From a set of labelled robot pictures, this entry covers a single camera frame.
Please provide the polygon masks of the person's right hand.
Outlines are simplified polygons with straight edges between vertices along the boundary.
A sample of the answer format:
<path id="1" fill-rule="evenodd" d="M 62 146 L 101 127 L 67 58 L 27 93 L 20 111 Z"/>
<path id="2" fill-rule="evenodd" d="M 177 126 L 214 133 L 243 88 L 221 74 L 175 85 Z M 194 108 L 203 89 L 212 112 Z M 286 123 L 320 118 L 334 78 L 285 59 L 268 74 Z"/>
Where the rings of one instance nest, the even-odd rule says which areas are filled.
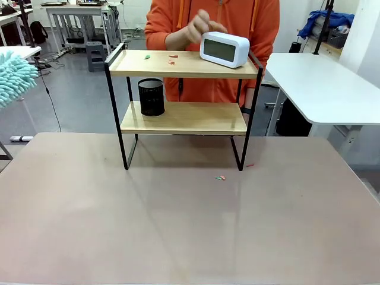
<path id="1" fill-rule="evenodd" d="M 207 11 L 200 9 L 192 21 L 187 25 L 186 36 L 191 43 L 200 43 L 202 35 L 208 32 L 227 33 L 224 25 L 210 20 Z"/>

